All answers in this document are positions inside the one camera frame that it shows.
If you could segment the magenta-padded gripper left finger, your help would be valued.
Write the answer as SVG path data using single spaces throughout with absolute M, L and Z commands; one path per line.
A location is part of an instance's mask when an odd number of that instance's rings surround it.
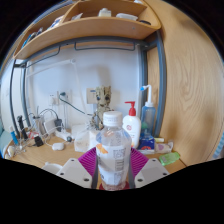
M 92 148 L 78 159 L 70 158 L 57 172 L 57 176 L 84 188 L 95 189 L 98 182 L 96 148 Z

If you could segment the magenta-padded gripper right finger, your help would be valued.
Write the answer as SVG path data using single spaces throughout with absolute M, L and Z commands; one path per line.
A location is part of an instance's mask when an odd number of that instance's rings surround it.
M 168 175 L 169 172 L 162 166 L 158 159 L 148 159 L 136 149 L 131 149 L 128 171 L 130 189 L 146 186 Z

